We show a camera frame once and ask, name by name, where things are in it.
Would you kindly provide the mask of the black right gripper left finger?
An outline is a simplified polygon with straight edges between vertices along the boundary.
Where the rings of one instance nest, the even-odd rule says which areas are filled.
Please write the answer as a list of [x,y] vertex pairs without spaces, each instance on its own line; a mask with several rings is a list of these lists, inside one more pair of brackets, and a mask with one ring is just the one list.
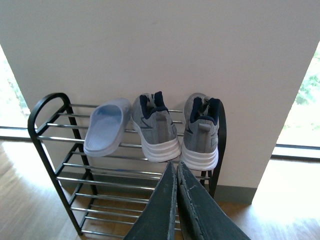
[[125,240],[173,240],[177,205],[174,164],[166,165],[145,209],[124,237]]

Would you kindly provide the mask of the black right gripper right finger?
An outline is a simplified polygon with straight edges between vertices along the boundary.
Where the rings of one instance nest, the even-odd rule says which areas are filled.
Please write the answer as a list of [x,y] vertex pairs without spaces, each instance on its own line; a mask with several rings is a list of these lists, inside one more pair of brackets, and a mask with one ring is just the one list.
[[177,205],[185,240],[248,240],[186,164],[177,166]]

